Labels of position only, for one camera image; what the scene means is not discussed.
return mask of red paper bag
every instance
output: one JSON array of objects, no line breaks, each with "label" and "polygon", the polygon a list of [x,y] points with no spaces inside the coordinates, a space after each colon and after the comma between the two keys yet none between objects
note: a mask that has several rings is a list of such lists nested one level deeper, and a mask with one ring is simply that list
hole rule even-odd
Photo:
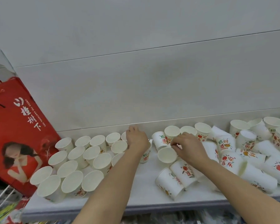
[{"label": "red paper bag", "polygon": [[0,178],[30,197],[33,173],[48,165],[59,135],[19,78],[0,82]]}]

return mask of white wall panel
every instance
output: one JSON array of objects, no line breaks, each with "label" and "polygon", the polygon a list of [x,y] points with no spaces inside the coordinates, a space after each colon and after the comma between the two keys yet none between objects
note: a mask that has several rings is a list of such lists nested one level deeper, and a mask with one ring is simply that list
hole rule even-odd
[{"label": "white wall panel", "polygon": [[280,30],[280,0],[0,0],[14,67]]},{"label": "white wall panel", "polygon": [[280,31],[19,67],[56,131],[280,107]]}]

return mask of woman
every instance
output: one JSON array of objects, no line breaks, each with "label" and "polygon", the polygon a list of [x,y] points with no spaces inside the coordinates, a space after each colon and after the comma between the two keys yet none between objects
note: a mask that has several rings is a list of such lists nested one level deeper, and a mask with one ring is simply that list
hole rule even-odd
[{"label": "woman", "polygon": [[28,182],[43,164],[32,148],[16,142],[5,143],[2,155],[4,166],[8,169],[8,175],[23,184]]},{"label": "woman", "polygon": [[[138,164],[149,148],[146,134],[137,126],[129,127],[127,141],[129,149],[101,181],[72,224],[120,223]],[[280,224],[280,203],[211,160],[194,135],[184,132],[171,141],[171,146],[217,186],[247,224]]]}]

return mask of woman's hair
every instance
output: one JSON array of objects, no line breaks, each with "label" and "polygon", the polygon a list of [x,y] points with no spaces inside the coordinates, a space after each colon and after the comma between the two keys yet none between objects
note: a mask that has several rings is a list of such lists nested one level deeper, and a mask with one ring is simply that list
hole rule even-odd
[{"label": "woman's hair", "polygon": [[3,163],[4,163],[4,166],[6,169],[11,168],[15,162],[14,158],[5,156],[6,149],[11,145],[20,145],[21,146],[20,154],[22,154],[22,155],[29,155],[31,157],[38,156],[38,154],[33,153],[34,152],[33,149],[30,148],[28,145],[20,144],[20,143],[16,143],[16,142],[5,143],[2,147],[2,155],[4,157]]}]

